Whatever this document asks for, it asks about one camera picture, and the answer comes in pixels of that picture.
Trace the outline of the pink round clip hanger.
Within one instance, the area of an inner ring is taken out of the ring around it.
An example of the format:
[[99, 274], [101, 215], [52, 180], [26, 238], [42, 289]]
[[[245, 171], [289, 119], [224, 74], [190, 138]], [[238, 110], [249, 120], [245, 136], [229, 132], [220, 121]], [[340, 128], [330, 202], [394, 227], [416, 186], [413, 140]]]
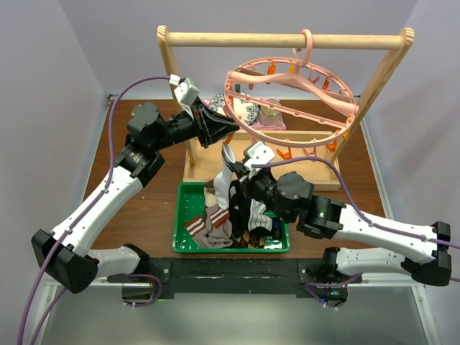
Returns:
[[[301, 33], [300, 47], [289, 55], [256, 57], [228, 72], [224, 82], [224, 111], [241, 129], [278, 147], [317, 147], [336, 143], [356, 122], [359, 105], [354, 92], [336, 74], [312, 60], [314, 35]], [[245, 124], [234, 111], [234, 99], [282, 112], [284, 120], [327, 131], [324, 137], [279, 138]]]

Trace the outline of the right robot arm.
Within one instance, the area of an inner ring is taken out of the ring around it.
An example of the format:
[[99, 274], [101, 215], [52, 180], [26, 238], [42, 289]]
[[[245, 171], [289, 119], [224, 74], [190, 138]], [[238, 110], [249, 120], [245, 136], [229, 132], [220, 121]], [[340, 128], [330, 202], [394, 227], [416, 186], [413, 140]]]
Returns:
[[410, 276], [424, 285], [447, 286], [452, 264], [451, 230], [447, 223], [407, 224], [361, 211], [348, 203], [316, 195], [313, 184], [296, 172], [274, 178], [272, 163], [230, 164], [242, 193], [260, 201], [285, 223], [314, 239], [349, 239], [368, 249], [327, 249], [320, 273], [337, 282], [343, 276], [365, 272], [391, 272]]

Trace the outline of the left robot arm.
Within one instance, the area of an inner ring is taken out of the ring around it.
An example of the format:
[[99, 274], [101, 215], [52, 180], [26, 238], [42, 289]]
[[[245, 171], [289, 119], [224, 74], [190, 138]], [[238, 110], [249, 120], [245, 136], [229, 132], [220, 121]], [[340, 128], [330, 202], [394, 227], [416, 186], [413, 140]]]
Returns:
[[32, 237], [39, 266], [71, 293], [82, 292], [100, 277], [126, 275], [141, 282], [148, 276], [150, 257], [139, 247], [125, 244], [102, 251], [91, 247], [119, 209], [156, 176], [165, 162], [161, 150], [194, 138], [208, 147], [239, 129], [233, 119], [200, 100], [191, 111], [164, 120], [153, 103], [134, 107], [125, 146], [100, 185], [52, 231], [39, 230]]

